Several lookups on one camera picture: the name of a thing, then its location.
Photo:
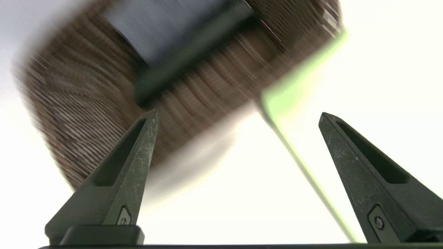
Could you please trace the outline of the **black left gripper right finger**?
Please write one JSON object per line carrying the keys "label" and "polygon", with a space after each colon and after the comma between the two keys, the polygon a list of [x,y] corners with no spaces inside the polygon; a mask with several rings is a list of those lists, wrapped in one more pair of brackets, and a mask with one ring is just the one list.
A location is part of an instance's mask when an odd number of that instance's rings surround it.
{"label": "black left gripper right finger", "polygon": [[367,242],[442,242],[441,197],[341,118],[318,127]]}

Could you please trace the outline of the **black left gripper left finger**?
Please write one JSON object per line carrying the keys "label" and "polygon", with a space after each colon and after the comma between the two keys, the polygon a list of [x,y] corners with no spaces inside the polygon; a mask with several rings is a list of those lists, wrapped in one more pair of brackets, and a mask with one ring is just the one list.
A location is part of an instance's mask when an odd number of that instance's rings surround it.
{"label": "black left gripper left finger", "polygon": [[159,128],[141,115],[45,226],[50,244],[142,244],[136,225]]}

